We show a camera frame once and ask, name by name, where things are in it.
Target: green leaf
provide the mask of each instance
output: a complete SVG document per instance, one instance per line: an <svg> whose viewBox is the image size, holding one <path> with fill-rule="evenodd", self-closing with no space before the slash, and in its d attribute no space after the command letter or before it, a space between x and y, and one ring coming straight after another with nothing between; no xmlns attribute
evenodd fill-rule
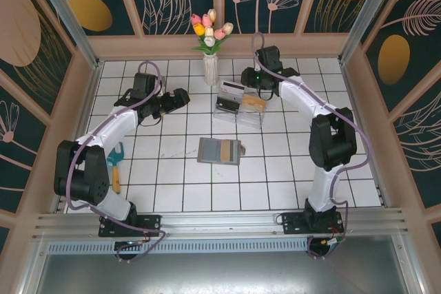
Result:
<svg viewBox="0 0 441 294"><path fill-rule="evenodd" d="M203 47L203 46L198 46L198 47L196 47L196 48L192 48L193 50L196 50L196 51L203 51L203 52L205 52L205 53L209 53L210 52L210 50L209 50L209 48L207 47L207 46L205 46L205 47Z"/></svg>

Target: floor tile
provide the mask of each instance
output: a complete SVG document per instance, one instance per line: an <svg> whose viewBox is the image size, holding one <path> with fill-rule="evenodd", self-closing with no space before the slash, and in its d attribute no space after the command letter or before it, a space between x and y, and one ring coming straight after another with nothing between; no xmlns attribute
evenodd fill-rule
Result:
<svg viewBox="0 0 441 294"><path fill-rule="evenodd" d="M234 76L241 76L247 67L254 67L253 59L233 59Z"/></svg>
<svg viewBox="0 0 441 294"><path fill-rule="evenodd" d="M309 155L309 137L311 134L288 134L291 155Z"/></svg>
<svg viewBox="0 0 441 294"><path fill-rule="evenodd" d="M322 75L310 74L301 76L305 84L315 92L323 92L325 85L323 84Z"/></svg>
<svg viewBox="0 0 441 294"><path fill-rule="evenodd" d="M212 87L205 83L204 78L202 76L190 77L190 84L188 89L189 94L210 93L211 90Z"/></svg>
<svg viewBox="0 0 441 294"><path fill-rule="evenodd" d="M130 172L130 184L156 184L158 160L133 160Z"/></svg>
<svg viewBox="0 0 441 294"><path fill-rule="evenodd" d="M240 210L239 184L213 184L213 211Z"/></svg>
<svg viewBox="0 0 441 294"><path fill-rule="evenodd" d="M341 74L323 74L325 87L328 92L331 91L346 91L345 81Z"/></svg>
<svg viewBox="0 0 441 294"><path fill-rule="evenodd" d="M310 156L293 156L292 167L296 182L297 180L314 180L316 165Z"/></svg>
<svg viewBox="0 0 441 294"><path fill-rule="evenodd" d="M101 77L123 77L125 61L106 61Z"/></svg>
<svg viewBox="0 0 441 294"><path fill-rule="evenodd" d="M121 78L102 78L99 81L97 96L118 96Z"/></svg>
<svg viewBox="0 0 441 294"><path fill-rule="evenodd" d="M185 156L185 136L161 137L159 158L183 158Z"/></svg>
<svg viewBox="0 0 441 294"><path fill-rule="evenodd" d="M236 165L212 165L212 182L238 182L239 172Z"/></svg>
<svg viewBox="0 0 441 294"><path fill-rule="evenodd" d="M227 120L221 120L219 118L213 117L212 122L212 133L213 134L235 134L236 124L228 122Z"/></svg>
<svg viewBox="0 0 441 294"><path fill-rule="evenodd" d="M237 139L245 148L245 156L263 156L262 136L260 134L238 134Z"/></svg>
<svg viewBox="0 0 441 294"><path fill-rule="evenodd" d="M357 207L381 206L373 180L351 180L351 187Z"/></svg>
<svg viewBox="0 0 441 294"><path fill-rule="evenodd" d="M184 211L211 211L211 184L184 186Z"/></svg>
<svg viewBox="0 0 441 294"><path fill-rule="evenodd" d="M265 156L289 155L287 134L263 134Z"/></svg>
<svg viewBox="0 0 441 294"><path fill-rule="evenodd" d="M129 185L127 200L136 205L139 213L153 212L154 185Z"/></svg>
<svg viewBox="0 0 441 294"><path fill-rule="evenodd" d="M240 184L242 210L268 209L268 190L266 182Z"/></svg>
<svg viewBox="0 0 441 294"><path fill-rule="evenodd" d="M93 129L95 129L98 124L103 122L107 118L106 115L92 115L89 120L89 126L87 132L91 132Z"/></svg>
<svg viewBox="0 0 441 294"><path fill-rule="evenodd" d="M195 158L185 160L185 184L212 182L212 165L199 163Z"/></svg>
<svg viewBox="0 0 441 294"><path fill-rule="evenodd" d="M240 182L262 182L267 180L263 158L241 158Z"/></svg>
<svg viewBox="0 0 441 294"><path fill-rule="evenodd" d="M285 113L288 132L311 132L305 117L299 112Z"/></svg>
<svg viewBox="0 0 441 294"><path fill-rule="evenodd" d="M351 101L347 92L327 92L329 103L337 108L348 107L352 109Z"/></svg>
<svg viewBox="0 0 441 294"><path fill-rule="evenodd" d="M284 68L292 68L298 72L298 66L297 66L297 60L296 59L284 59L281 58L280 61L282 61Z"/></svg>
<svg viewBox="0 0 441 294"><path fill-rule="evenodd" d="M134 77L124 77L119 90L119 95L122 96L128 89L132 89L134 81Z"/></svg>
<svg viewBox="0 0 441 294"><path fill-rule="evenodd" d="M209 94L190 94L190 102L188 104L188 112L193 113L210 113L212 111L212 96Z"/></svg>
<svg viewBox="0 0 441 294"><path fill-rule="evenodd" d="M289 156L265 158L268 181L294 180Z"/></svg>
<svg viewBox="0 0 441 294"><path fill-rule="evenodd" d="M113 104L117 100L117 96L97 96L95 98L92 115L108 115L112 111Z"/></svg>
<svg viewBox="0 0 441 294"><path fill-rule="evenodd" d="M231 59L219 59L218 60L219 75L232 75L233 74L233 60Z"/></svg>
<svg viewBox="0 0 441 294"><path fill-rule="evenodd" d="M351 157L351 162L349 162L349 166L358 165L361 162L366 160L365 155L354 155ZM372 179L372 172L369 164L364 167L357 168L354 170L349 170L347 172L349 179Z"/></svg>
<svg viewBox="0 0 441 294"><path fill-rule="evenodd" d="M124 159L130 159L133 157L133 147L135 144L134 136L125 136L121 139L124 148Z"/></svg>
<svg viewBox="0 0 441 294"><path fill-rule="evenodd" d="M184 182L184 160L159 160L158 184L182 184Z"/></svg>
<svg viewBox="0 0 441 294"><path fill-rule="evenodd" d="M187 77L167 77L166 92L173 94L176 89L184 89L188 91L188 76Z"/></svg>
<svg viewBox="0 0 441 294"><path fill-rule="evenodd" d="M163 117L162 134L185 134L187 126L187 115L184 114L166 114Z"/></svg>
<svg viewBox="0 0 441 294"><path fill-rule="evenodd" d="M339 74L341 73L340 65L337 58L318 59L320 71L322 74Z"/></svg>
<svg viewBox="0 0 441 294"><path fill-rule="evenodd" d="M154 212L182 211L183 185L157 185Z"/></svg>
<svg viewBox="0 0 441 294"><path fill-rule="evenodd" d="M137 136L133 158L158 158L159 140L159 136Z"/></svg>
<svg viewBox="0 0 441 294"><path fill-rule="evenodd" d="M169 60L167 76L189 76L189 60Z"/></svg>
<svg viewBox="0 0 441 294"><path fill-rule="evenodd" d="M210 138L210 135L206 136L187 136L187 145L185 150L186 158L197 158L199 152L199 142L201 138Z"/></svg>
<svg viewBox="0 0 441 294"><path fill-rule="evenodd" d="M163 126L162 120L158 123L158 119L154 119L152 116L144 118L140 125L136 128L137 136L158 136L161 134L161 128Z"/></svg>
<svg viewBox="0 0 441 294"><path fill-rule="evenodd" d="M297 209L294 182L268 182L269 206L271 209Z"/></svg>
<svg viewBox="0 0 441 294"><path fill-rule="evenodd" d="M121 160L116 164L116 166L118 167L119 184L127 185L129 183L132 160Z"/></svg>
<svg viewBox="0 0 441 294"><path fill-rule="evenodd" d="M262 132L264 134L286 132L283 113L266 113L262 123Z"/></svg>
<svg viewBox="0 0 441 294"><path fill-rule="evenodd" d="M187 134L210 134L211 131L211 114L188 114Z"/></svg>
<svg viewBox="0 0 441 294"><path fill-rule="evenodd" d="M204 64L202 60L190 60L190 76L204 76Z"/></svg>
<svg viewBox="0 0 441 294"><path fill-rule="evenodd" d="M297 59L298 72L301 74L319 74L320 68L318 67L317 59Z"/></svg>

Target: yellow oval shape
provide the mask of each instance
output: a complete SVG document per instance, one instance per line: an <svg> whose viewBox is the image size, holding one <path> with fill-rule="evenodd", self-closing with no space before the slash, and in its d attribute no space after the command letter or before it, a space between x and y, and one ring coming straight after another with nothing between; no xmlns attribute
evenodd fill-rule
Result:
<svg viewBox="0 0 441 294"><path fill-rule="evenodd" d="M0 0L0 59L23 67L40 49L39 13L31 0Z"/></svg>
<svg viewBox="0 0 441 294"><path fill-rule="evenodd" d="M384 41L378 56L378 74L384 84L397 83L406 72L411 57L407 40L393 34Z"/></svg>
<svg viewBox="0 0 441 294"><path fill-rule="evenodd" d="M104 31L112 25L112 13L102 0L68 0L83 28Z"/></svg>

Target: flower bouquet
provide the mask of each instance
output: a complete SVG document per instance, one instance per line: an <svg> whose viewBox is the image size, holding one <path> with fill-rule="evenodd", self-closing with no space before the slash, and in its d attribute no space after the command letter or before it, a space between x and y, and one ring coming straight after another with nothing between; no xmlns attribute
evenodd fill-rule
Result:
<svg viewBox="0 0 441 294"><path fill-rule="evenodd" d="M221 44L226 41L233 31L233 25L226 23L221 29L214 30L213 23L216 20L216 11L209 10L202 18L196 14L192 15L194 32L199 36L199 46L193 48L204 52L205 82L208 85L216 85L219 80L217 51Z"/></svg>

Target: black grout line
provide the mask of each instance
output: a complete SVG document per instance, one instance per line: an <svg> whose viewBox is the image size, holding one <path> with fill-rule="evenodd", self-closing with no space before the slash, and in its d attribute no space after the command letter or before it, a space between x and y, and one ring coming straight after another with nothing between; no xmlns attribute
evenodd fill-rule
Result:
<svg viewBox="0 0 441 294"><path fill-rule="evenodd" d="M164 90L166 88L167 85L167 80L165 80L165 84L163 86ZM158 172L159 172L159 156L161 154L161 138L162 138L162 134L163 134L163 120L161 121L161 131L159 134L159 146L158 146L158 165L156 166L156 180L155 180L155 184L154 184L154 197L153 197L153 212L154 212L154 208L155 208L155 204L156 204L156 192L158 189Z"/></svg>
<svg viewBox="0 0 441 294"><path fill-rule="evenodd" d="M283 119L285 121L285 129L287 130L287 144L288 144L288 152L289 152L289 161L291 162L292 179L294 181L294 190L296 191L297 208L300 208L300 204L298 203L296 175L294 173L294 165L292 163L291 145L289 144L289 134L288 134L288 126L287 126L287 119L285 117L285 112L283 112Z"/></svg>
<svg viewBox="0 0 441 294"><path fill-rule="evenodd" d="M190 87L190 60L188 61L188 79L187 79L187 91ZM186 115L185 115L185 145L184 145L184 174L183 174L183 181L182 181L182 211L184 212L184 199L185 199L185 161L187 160L187 157L185 155L187 151L187 127L188 127L188 105L186 106Z"/></svg>

